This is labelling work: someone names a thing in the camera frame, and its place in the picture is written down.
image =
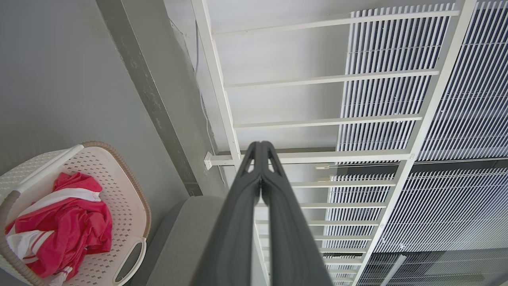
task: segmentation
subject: ventilation grille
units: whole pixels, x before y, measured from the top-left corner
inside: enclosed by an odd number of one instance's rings
[[[352,13],[352,17],[452,10],[453,5],[418,5]],[[350,25],[346,74],[434,68],[448,17]],[[341,117],[418,113],[430,76],[344,83]],[[414,122],[339,126],[338,151],[405,148]]]
[[[508,249],[402,253],[407,256],[388,285],[490,285],[506,272]],[[371,256],[359,285],[379,285],[400,253]]]
[[[359,256],[355,255],[324,255],[323,258],[325,259],[358,259]],[[327,265],[327,269],[340,269],[340,270],[353,270],[357,271],[359,266],[352,266],[352,265]],[[350,273],[330,273],[330,277],[332,278],[355,278],[355,274]],[[351,285],[350,282],[347,281],[334,281],[334,285]]]
[[[508,247],[508,168],[410,174],[375,252]]]
[[[508,156],[508,2],[481,2],[419,160]],[[452,10],[421,5],[357,11],[352,17]],[[448,18],[367,22],[350,26],[346,74],[433,68]],[[418,113],[430,77],[344,84],[340,116]],[[414,122],[344,125],[337,150],[405,148]]]
[[[477,4],[420,160],[508,155],[507,5]]]
[[[392,175],[344,175],[335,177],[335,181],[390,180]],[[329,203],[382,203],[386,199],[389,187],[347,187],[333,188],[329,193]],[[379,208],[327,209],[326,220],[378,220]],[[373,226],[326,226],[324,235],[331,236],[369,236]],[[323,241],[325,248],[365,248],[366,240],[359,241]]]

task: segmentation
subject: gray couch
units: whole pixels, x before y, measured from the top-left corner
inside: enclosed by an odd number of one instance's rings
[[[131,286],[188,286],[224,199],[191,196],[158,227]]]

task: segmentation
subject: electrical cable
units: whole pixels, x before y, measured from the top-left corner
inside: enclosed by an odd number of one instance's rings
[[[197,82],[198,81],[198,66],[199,66],[199,29],[198,29],[198,22],[195,21],[195,23],[196,23],[196,69],[194,71],[194,77],[196,78],[196,82]],[[199,90],[199,96],[200,96],[199,101],[201,103],[201,111],[203,112],[203,115],[205,116],[205,119],[206,119],[206,134],[208,134],[208,140],[210,140],[210,145],[212,147],[212,155],[215,156],[215,150],[213,148],[212,137],[210,136],[210,131],[208,130],[208,124],[209,124],[208,114],[206,113],[206,110],[205,110],[205,102],[203,100],[203,95],[201,94],[201,90]],[[224,180],[224,177],[222,175],[222,172],[220,171],[220,168],[219,168],[219,175],[220,175],[220,179],[224,183],[224,186],[226,187],[226,189],[228,189],[228,185],[226,184],[226,181]]]

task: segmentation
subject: red and white clothing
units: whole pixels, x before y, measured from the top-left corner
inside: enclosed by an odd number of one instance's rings
[[[81,173],[61,173],[53,192],[6,227],[14,253],[41,278],[61,285],[77,274],[86,254],[111,249],[111,214],[100,184]]]

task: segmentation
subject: white laundry basket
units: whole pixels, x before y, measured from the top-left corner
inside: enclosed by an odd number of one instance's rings
[[[150,208],[143,192],[111,146],[98,141],[85,142],[34,157],[0,177],[0,267],[29,285],[48,284],[9,248],[5,226],[31,203],[51,193],[58,174],[78,171],[93,176],[103,187],[100,198],[107,204],[113,219],[112,245],[108,253],[86,255],[79,273],[64,285],[121,286],[143,261],[151,223]],[[141,252],[134,267],[124,277],[116,279],[138,244],[141,244]]]

